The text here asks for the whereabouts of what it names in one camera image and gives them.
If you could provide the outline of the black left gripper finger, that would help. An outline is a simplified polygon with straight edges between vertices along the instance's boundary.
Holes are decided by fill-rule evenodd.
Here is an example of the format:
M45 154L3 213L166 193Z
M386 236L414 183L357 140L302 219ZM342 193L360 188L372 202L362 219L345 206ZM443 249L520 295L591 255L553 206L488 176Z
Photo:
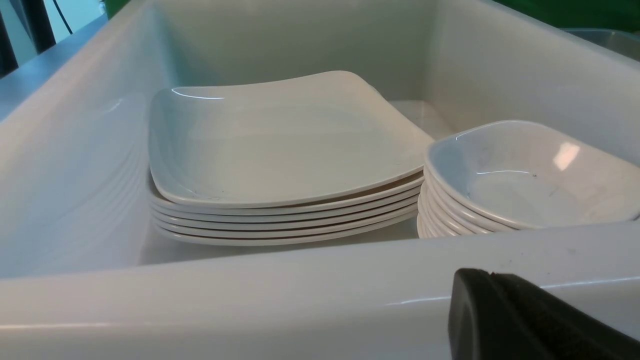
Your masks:
M460 268L448 312L453 360L637 360L640 343L510 273Z

